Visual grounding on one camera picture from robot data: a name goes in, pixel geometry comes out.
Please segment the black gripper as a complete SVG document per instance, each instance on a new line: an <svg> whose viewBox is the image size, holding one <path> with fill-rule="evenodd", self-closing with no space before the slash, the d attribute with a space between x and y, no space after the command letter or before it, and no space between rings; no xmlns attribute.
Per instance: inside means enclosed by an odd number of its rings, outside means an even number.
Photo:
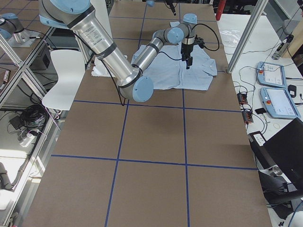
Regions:
<svg viewBox="0 0 303 227"><path fill-rule="evenodd" d="M200 48L204 47L204 40L201 37L193 36L184 38L181 43L181 57L182 61L186 61L186 69L190 69L192 66L191 52L194 45L199 45Z"/></svg>

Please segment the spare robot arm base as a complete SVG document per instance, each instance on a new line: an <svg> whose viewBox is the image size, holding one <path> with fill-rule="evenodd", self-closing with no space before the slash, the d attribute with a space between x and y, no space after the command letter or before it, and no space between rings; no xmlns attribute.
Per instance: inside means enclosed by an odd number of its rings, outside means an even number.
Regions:
<svg viewBox="0 0 303 227"><path fill-rule="evenodd" d="M0 16L0 34L11 47L29 48L34 42L14 13L5 13Z"/></svg>

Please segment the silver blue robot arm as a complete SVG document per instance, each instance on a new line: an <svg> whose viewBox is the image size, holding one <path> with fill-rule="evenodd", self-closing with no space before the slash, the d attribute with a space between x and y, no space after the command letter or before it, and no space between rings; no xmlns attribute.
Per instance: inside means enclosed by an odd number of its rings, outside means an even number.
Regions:
<svg viewBox="0 0 303 227"><path fill-rule="evenodd" d="M146 5L149 7L153 7L156 3L156 0L146 0ZM161 0L161 2L163 2L165 4L165 6L171 10L172 14L175 16L176 10L175 10L175 5L174 5L174 1L173 0Z"/></svg>
<svg viewBox="0 0 303 227"><path fill-rule="evenodd" d="M192 65L197 16L187 13L175 27L158 30L133 64L124 57L108 32L96 17L89 0L41 0L39 16L42 24L70 29L79 34L83 42L103 61L117 78L120 94L136 102L145 102L153 94L153 81L143 75L165 44L182 43L182 61Z"/></svg>

